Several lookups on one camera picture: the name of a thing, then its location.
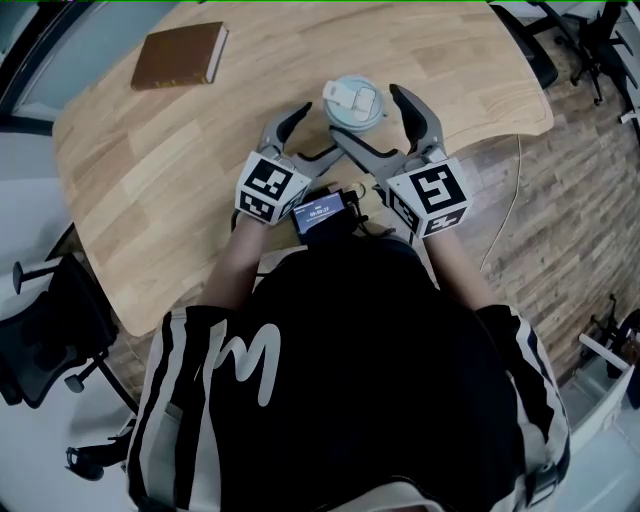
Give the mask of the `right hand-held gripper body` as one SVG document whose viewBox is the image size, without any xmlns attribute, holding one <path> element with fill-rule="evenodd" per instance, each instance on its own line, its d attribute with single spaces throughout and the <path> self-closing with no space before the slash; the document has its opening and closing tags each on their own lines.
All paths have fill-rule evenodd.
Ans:
<svg viewBox="0 0 640 512">
<path fill-rule="evenodd" d="M 472 205 L 459 160 L 440 147 L 407 160 L 379 187 L 385 205 L 421 239 L 460 224 Z"/>
</svg>

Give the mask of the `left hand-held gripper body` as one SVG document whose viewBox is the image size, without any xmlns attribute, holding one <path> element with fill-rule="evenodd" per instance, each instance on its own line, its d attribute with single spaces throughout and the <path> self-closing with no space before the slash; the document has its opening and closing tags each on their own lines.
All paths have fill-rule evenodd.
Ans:
<svg viewBox="0 0 640 512">
<path fill-rule="evenodd" d="M 313 177 L 311 160 L 285 154 L 273 144 L 252 151 L 235 191 L 235 208 L 265 224 L 276 225 L 300 202 Z"/>
</svg>

